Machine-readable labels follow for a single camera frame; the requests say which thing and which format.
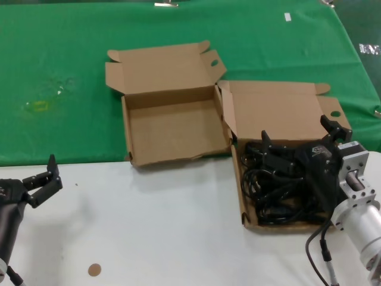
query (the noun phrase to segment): green fabric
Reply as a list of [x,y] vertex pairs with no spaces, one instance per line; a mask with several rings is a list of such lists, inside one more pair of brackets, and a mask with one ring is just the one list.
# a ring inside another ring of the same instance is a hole
[[381,55],[362,54],[359,49],[361,43],[381,46],[381,1],[341,0],[335,2],[335,7],[337,15],[381,97]]
[[329,83],[355,139],[381,149],[373,115],[380,100],[335,11],[317,0],[6,5],[0,37],[2,166],[45,164],[50,153],[59,163],[123,160],[107,50],[205,39],[223,59],[225,79]]

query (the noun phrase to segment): robotic arm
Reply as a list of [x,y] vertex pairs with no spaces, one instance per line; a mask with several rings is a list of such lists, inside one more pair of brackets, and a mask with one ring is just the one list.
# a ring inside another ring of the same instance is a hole
[[[26,204],[34,209],[62,189],[60,172],[54,155],[49,158],[47,171],[23,181],[0,179],[0,282],[7,273],[16,286],[23,280],[8,266],[18,227],[24,216]],[[28,192],[40,188],[34,194]]]
[[[362,264],[370,271],[368,280],[371,285],[380,286],[380,203],[375,200],[376,192],[364,176],[369,153],[359,142],[351,142],[352,131],[343,128],[338,122],[322,116],[320,123],[328,134],[321,140],[294,149],[293,160],[281,161],[283,173],[292,175],[295,168],[303,170],[308,188],[318,198],[323,210],[332,215],[330,220],[333,225],[346,232],[356,246]],[[276,154],[280,148],[274,147],[265,131],[262,138],[267,154],[266,164],[277,164],[279,169],[280,158],[276,158]],[[320,242],[330,272],[331,285],[336,286],[338,283],[330,264],[330,254],[324,237]]]

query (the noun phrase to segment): open cardboard box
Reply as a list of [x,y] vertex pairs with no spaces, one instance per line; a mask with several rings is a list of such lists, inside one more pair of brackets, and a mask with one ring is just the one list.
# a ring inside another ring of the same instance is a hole
[[241,154],[248,141],[261,142],[265,130],[274,144],[296,147],[322,139],[327,132],[320,124],[321,115],[350,128],[336,98],[325,97],[328,84],[262,81],[225,81],[218,83],[223,99],[225,122],[237,137],[231,146],[237,181],[242,224],[252,229],[303,230],[312,225],[295,223],[282,226],[258,225],[255,208],[242,194]]
[[124,128],[135,166],[230,152],[215,83],[226,68],[210,43],[108,51],[106,84],[124,93]]
[[[231,150],[246,228],[311,227],[306,223],[258,225],[254,206],[242,195],[239,157],[248,141],[261,141],[262,130],[280,145],[321,139],[326,134],[320,125],[323,114],[350,128],[338,100],[322,96],[330,89],[327,84],[221,80],[216,86],[226,68],[217,52],[208,50],[209,45],[204,41],[108,51],[114,62],[106,63],[106,83],[124,93],[131,163],[143,166]],[[235,145],[232,134],[237,138]]]

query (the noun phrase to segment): white table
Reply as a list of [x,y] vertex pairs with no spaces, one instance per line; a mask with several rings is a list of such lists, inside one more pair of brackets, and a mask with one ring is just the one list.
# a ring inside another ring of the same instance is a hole
[[[366,174],[379,191],[376,165],[381,154],[372,153]],[[3,167],[0,177],[44,170]],[[28,286],[322,285],[304,252],[310,234],[257,234],[241,225],[230,158],[144,173],[128,162],[60,171],[64,189],[27,207],[18,232],[10,265]],[[367,285],[348,237],[334,231],[327,240],[340,284]],[[327,277],[318,240],[311,251]],[[93,263],[102,266],[97,277],[88,274]]]

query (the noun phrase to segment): box handle hole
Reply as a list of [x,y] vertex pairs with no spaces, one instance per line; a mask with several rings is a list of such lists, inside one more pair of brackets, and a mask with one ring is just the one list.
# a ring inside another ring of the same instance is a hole
[[218,65],[218,60],[214,60],[214,61],[212,61],[212,63],[211,63],[210,65],[211,65],[212,67]]
[[341,112],[340,111],[333,111],[333,112],[331,112],[331,116],[332,117],[340,117],[341,116]]

